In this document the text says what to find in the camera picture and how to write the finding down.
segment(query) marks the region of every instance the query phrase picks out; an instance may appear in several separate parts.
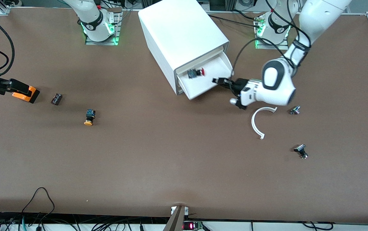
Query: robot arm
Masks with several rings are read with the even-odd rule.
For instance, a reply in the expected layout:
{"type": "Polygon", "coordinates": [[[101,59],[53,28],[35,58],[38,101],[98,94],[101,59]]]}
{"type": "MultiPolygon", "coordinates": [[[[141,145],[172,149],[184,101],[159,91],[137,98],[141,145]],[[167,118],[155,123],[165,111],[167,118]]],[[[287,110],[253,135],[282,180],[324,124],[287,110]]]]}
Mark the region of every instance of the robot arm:
{"type": "Polygon", "coordinates": [[[246,109],[255,101],[288,105],[295,95],[292,77],[297,68],[313,42],[338,19],[350,2],[351,0],[306,1],[299,16],[301,31],[283,56],[265,63],[262,68],[262,80],[237,79],[233,82],[221,79],[215,82],[219,85],[231,85],[237,98],[231,98],[230,103],[241,109],[246,109]]]}
{"type": "Polygon", "coordinates": [[[93,0],[64,0],[80,18],[84,33],[92,41],[104,41],[114,34],[114,13],[98,9],[93,0]]]}

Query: small electronic component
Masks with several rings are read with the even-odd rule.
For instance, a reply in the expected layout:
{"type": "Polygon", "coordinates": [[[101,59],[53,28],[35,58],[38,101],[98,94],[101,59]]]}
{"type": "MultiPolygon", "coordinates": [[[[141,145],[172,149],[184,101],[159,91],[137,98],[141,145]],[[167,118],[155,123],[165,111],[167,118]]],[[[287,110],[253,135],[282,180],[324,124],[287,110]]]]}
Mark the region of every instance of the small electronic component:
{"type": "Polygon", "coordinates": [[[201,76],[201,75],[205,75],[205,71],[203,68],[201,69],[190,69],[187,71],[188,74],[188,78],[193,79],[196,78],[197,76],[201,76]]]}
{"type": "Polygon", "coordinates": [[[301,159],[307,159],[308,158],[308,153],[305,152],[305,148],[306,145],[301,144],[298,145],[298,147],[294,148],[294,152],[299,152],[299,154],[301,155],[301,159]]]}
{"type": "Polygon", "coordinates": [[[87,114],[85,116],[87,118],[86,118],[84,124],[87,125],[87,126],[92,126],[93,125],[93,120],[96,118],[96,111],[94,111],[93,109],[87,109],[87,114]]]}
{"type": "Polygon", "coordinates": [[[289,110],[289,114],[291,114],[291,115],[297,115],[297,114],[299,114],[300,112],[299,112],[299,109],[301,108],[301,106],[300,105],[298,105],[298,106],[295,106],[295,107],[293,107],[291,110],[289,110]]]}
{"type": "Polygon", "coordinates": [[[62,97],[63,97],[62,94],[57,93],[55,97],[51,100],[51,104],[58,106],[62,97]]]}
{"type": "Polygon", "coordinates": [[[184,222],[183,224],[183,230],[199,230],[201,228],[201,222],[184,222]]]}

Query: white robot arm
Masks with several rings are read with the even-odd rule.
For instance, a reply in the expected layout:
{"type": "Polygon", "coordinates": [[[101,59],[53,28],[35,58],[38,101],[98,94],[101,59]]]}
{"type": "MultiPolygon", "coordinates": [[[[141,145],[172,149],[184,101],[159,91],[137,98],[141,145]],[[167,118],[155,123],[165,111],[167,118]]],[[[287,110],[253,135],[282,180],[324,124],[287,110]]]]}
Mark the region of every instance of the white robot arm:
{"type": "Polygon", "coordinates": [[[84,33],[92,41],[104,41],[114,34],[111,17],[114,14],[105,9],[98,9],[93,0],[64,0],[80,18],[84,33]]]}
{"type": "Polygon", "coordinates": [[[262,80],[237,79],[234,82],[221,78],[213,82],[230,88],[237,97],[231,98],[230,103],[241,109],[246,109],[255,101],[288,105],[295,95],[292,77],[301,61],[313,42],[338,19],[350,2],[351,0],[307,0],[299,16],[298,36],[283,56],[264,64],[262,80]]]}
{"type": "Polygon", "coordinates": [[[269,0],[266,1],[268,5],[271,5],[272,8],[276,10],[276,14],[270,11],[261,15],[259,18],[262,18],[264,23],[262,24],[262,28],[258,30],[256,34],[257,37],[268,39],[273,44],[280,44],[282,43],[282,41],[284,41],[289,31],[289,23],[298,12],[298,1],[275,0],[275,4],[269,3],[269,0]]]}

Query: green led light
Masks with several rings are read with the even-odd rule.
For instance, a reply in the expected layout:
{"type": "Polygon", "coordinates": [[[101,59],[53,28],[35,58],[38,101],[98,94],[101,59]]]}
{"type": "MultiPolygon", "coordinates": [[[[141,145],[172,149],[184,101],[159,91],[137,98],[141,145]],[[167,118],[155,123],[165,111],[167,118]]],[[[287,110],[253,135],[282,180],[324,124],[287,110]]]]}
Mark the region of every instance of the green led light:
{"type": "Polygon", "coordinates": [[[117,38],[112,38],[112,42],[114,43],[114,45],[118,45],[118,37],[117,38]]]}

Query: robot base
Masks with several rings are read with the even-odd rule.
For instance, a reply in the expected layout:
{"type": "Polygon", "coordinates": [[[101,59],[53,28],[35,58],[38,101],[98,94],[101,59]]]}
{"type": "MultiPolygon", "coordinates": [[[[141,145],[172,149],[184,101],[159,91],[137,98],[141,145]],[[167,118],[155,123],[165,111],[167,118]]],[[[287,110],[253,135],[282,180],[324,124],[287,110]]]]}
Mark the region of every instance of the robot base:
{"type": "MultiPolygon", "coordinates": [[[[259,22],[255,22],[255,21],[254,21],[254,25],[261,26],[259,24],[259,22]]],[[[255,37],[256,38],[260,38],[260,37],[257,36],[257,33],[258,33],[258,30],[259,29],[260,28],[254,28],[254,33],[255,33],[255,37]]],[[[288,50],[288,40],[287,40],[287,37],[285,37],[284,40],[280,44],[277,45],[277,47],[280,50],[288,50]]],[[[268,44],[268,43],[266,43],[266,42],[264,42],[262,40],[256,40],[255,41],[255,48],[256,49],[270,49],[270,50],[275,50],[275,47],[273,45],[268,44]]]]}
{"type": "Polygon", "coordinates": [[[86,45],[101,45],[101,46],[116,46],[118,45],[118,39],[120,37],[120,30],[121,30],[121,23],[120,22],[123,18],[123,12],[119,13],[109,13],[109,25],[108,29],[113,33],[104,41],[92,41],[88,36],[85,37],[85,44],[86,45]]]}

